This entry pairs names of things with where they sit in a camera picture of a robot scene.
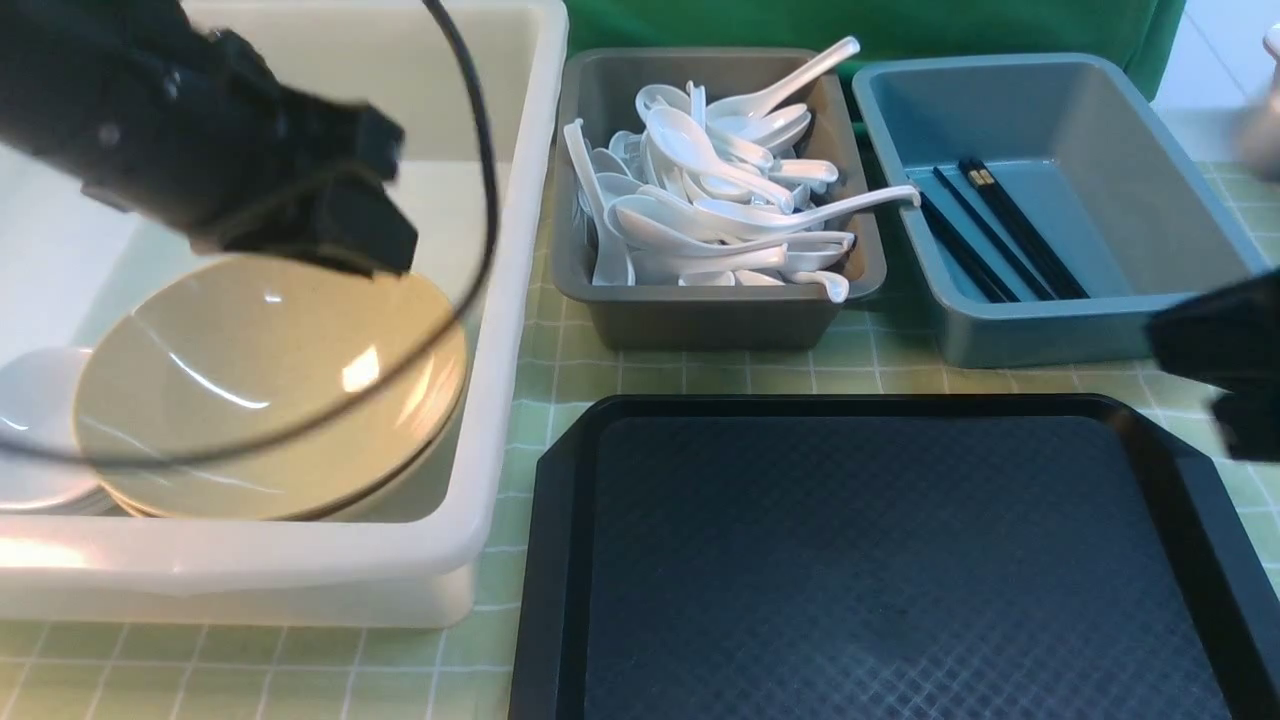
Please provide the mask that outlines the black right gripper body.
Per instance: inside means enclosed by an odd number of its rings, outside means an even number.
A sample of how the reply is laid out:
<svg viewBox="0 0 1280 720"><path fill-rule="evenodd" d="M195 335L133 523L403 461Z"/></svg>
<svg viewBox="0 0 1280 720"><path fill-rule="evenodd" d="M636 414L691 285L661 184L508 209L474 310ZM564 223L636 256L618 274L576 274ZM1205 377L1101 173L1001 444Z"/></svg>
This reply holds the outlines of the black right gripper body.
<svg viewBox="0 0 1280 720"><path fill-rule="evenodd" d="M1153 314L1146 338L1158 368L1219 391L1210 411L1235 460L1279 460L1279 270Z"/></svg>

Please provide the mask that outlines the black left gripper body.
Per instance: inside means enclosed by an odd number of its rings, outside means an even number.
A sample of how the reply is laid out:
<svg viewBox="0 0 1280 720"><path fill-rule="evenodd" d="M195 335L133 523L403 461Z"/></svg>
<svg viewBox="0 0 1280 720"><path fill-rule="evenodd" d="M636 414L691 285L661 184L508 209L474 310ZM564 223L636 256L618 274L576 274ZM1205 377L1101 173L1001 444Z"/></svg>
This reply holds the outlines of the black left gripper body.
<svg viewBox="0 0 1280 720"><path fill-rule="evenodd" d="M367 102L275 77L178 1L5 1L3 142L195 252L402 275L417 231L390 200L404 132Z"/></svg>

